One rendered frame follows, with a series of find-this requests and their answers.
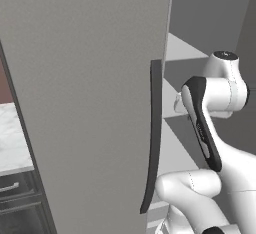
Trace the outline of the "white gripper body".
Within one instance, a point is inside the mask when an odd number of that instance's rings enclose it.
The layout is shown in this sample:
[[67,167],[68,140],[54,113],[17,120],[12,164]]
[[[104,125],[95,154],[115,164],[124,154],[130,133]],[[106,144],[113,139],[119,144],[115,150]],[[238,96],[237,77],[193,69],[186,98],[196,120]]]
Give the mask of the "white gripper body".
[[176,113],[180,113],[180,114],[186,114],[187,113],[187,110],[183,104],[183,101],[182,101],[182,96],[180,93],[177,93],[176,94],[176,99],[174,101],[174,111]]

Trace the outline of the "grey fridge freezer cabinet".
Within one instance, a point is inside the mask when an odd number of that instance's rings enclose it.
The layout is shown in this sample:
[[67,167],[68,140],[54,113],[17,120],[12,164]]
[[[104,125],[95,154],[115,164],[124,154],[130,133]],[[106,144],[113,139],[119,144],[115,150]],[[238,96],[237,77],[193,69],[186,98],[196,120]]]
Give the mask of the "grey fridge freezer cabinet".
[[[234,148],[256,155],[256,32],[248,21],[256,0],[170,0],[162,57],[162,81],[181,94],[183,84],[204,74],[212,53],[229,51],[239,57],[239,71],[250,94],[245,107],[233,113],[211,115],[219,137]],[[171,33],[207,55],[207,58],[166,61]],[[186,217],[159,198],[154,190],[146,234],[191,234]]]

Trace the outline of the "grey freezer door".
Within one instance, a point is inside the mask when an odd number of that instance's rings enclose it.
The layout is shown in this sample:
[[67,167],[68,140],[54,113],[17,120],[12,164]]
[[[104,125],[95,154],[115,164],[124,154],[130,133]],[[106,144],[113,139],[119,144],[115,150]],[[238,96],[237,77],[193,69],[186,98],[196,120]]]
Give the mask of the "grey freezer door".
[[150,63],[169,0],[0,0],[0,41],[58,234],[144,234]]

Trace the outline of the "dark drawer front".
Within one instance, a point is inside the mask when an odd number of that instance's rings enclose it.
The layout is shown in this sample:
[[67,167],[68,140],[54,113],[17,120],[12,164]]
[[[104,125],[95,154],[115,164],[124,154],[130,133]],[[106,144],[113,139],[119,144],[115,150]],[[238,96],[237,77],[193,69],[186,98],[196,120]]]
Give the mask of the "dark drawer front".
[[0,188],[19,182],[19,188],[0,193],[0,200],[18,198],[35,194],[39,191],[38,182],[34,171],[16,173],[0,177]]

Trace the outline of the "white freezer shelf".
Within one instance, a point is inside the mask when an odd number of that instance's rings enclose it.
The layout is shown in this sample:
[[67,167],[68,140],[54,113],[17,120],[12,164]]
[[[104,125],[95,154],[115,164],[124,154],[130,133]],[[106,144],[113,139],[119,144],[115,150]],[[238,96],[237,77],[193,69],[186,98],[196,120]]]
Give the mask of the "white freezer shelf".
[[203,156],[191,122],[186,116],[165,118],[157,175],[194,170],[202,165]]
[[162,116],[164,118],[186,115],[187,111],[184,107],[178,110],[174,109],[176,95],[178,92],[164,79],[162,87]]
[[169,33],[167,39],[166,61],[207,58],[207,55],[177,36]]

